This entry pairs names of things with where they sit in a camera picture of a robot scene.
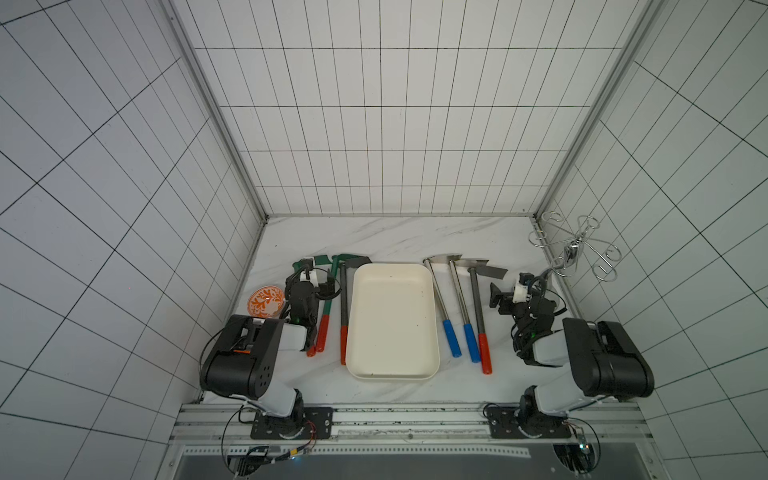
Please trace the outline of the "green hoe red grip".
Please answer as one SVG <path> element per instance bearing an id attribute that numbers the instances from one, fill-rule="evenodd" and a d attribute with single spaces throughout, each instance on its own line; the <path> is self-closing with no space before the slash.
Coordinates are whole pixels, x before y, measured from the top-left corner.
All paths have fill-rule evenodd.
<path id="1" fill-rule="evenodd" d="M 308 357 L 314 357 L 317 353 L 321 353 L 325 350 L 332 302 L 333 299 L 341 293 L 341 286 L 337 282 L 339 262 L 339 255 L 332 255 L 331 257 L 328 255 L 319 255 L 312 258 L 302 258 L 293 263 L 295 273 L 300 273 L 303 270 L 306 271 L 306 274 L 304 275 L 306 279 L 309 279 L 309 273 L 312 269 L 318 269 L 327 265 L 330 266 L 330 269 L 326 271 L 325 282 L 321 283 L 319 286 L 319 300 L 323 302 L 323 311 L 320 316 L 314 345 L 311 346 L 306 353 Z"/>
<path id="2" fill-rule="evenodd" d="M 341 293 L 341 286 L 336 287 L 336 276 L 339 272 L 339 263 L 343 259 L 343 256 L 346 255 L 360 256 L 355 254 L 342 253 L 334 255 L 331 259 L 328 259 L 327 256 L 318 257 L 315 261 L 315 266 L 317 268 L 319 268 L 321 265 L 331 265 L 330 269 L 327 271 L 326 281 L 320 288 L 320 299 L 323 301 L 323 310 L 315 344 L 316 353 L 321 353 L 325 350 L 332 301 Z"/>

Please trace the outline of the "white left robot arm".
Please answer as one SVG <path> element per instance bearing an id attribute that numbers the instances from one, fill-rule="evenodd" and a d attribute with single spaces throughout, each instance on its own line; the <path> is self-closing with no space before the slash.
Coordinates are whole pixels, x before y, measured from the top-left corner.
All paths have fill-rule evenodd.
<path id="1" fill-rule="evenodd" d="M 227 321 L 202 362 L 207 392 L 257 411 L 266 431 L 291 438 L 311 425 L 300 391 L 275 379 L 280 351 L 313 356 L 324 350 L 329 318 L 320 307 L 341 293 L 326 255 L 303 258 L 282 288 L 267 286 L 249 299 L 245 315 Z"/>

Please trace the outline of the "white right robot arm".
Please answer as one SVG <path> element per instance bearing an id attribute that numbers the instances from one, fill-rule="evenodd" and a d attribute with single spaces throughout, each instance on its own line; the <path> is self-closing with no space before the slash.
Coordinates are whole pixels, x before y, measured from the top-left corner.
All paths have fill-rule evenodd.
<path id="1" fill-rule="evenodd" d="M 551 381 L 528 387 L 502 415 L 526 438 L 565 438 L 572 411 L 604 398 L 628 401 L 649 397 L 655 388 L 651 367 L 618 322 L 565 318 L 565 306 L 546 296 L 544 276 L 523 273 L 510 292 L 490 285 L 489 307 L 514 320 L 513 349 L 526 365 L 560 369 Z"/>

